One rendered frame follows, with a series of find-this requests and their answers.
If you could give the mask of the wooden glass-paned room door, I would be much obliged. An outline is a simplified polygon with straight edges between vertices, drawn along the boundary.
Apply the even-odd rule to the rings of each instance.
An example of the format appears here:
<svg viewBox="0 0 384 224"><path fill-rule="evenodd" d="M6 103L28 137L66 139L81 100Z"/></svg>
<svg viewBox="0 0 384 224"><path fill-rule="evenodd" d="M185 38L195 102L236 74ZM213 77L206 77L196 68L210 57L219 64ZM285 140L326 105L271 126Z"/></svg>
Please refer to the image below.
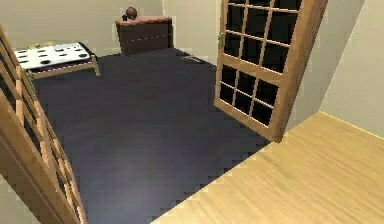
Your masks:
<svg viewBox="0 0 384 224"><path fill-rule="evenodd" d="M89 224L71 164L0 26L0 175L41 224Z"/></svg>
<svg viewBox="0 0 384 224"><path fill-rule="evenodd" d="M214 106L279 142L328 0L222 0Z"/></svg>

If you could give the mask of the bed with white spotted cover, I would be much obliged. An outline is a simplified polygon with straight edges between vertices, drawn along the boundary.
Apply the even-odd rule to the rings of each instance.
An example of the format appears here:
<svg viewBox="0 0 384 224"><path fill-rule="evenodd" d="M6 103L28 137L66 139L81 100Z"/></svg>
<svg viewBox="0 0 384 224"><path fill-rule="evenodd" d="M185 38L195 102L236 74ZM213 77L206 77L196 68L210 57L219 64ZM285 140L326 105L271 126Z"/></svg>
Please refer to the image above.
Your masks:
<svg viewBox="0 0 384 224"><path fill-rule="evenodd" d="M38 46L15 51L16 59L32 79L93 69L100 75L97 56L82 42Z"/></svg>

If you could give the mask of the dark brown chest of drawers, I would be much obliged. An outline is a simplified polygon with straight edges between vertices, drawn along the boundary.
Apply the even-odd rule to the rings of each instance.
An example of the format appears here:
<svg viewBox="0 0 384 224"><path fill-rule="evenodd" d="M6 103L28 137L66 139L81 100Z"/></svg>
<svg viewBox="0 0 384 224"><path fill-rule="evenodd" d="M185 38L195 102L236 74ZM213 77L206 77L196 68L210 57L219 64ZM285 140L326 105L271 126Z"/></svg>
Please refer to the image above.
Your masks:
<svg viewBox="0 0 384 224"><path fill-rule="evenodd" d="M126 55L173 47L173 26L169 17L140 17L115 22L121 52Z"/></svg>

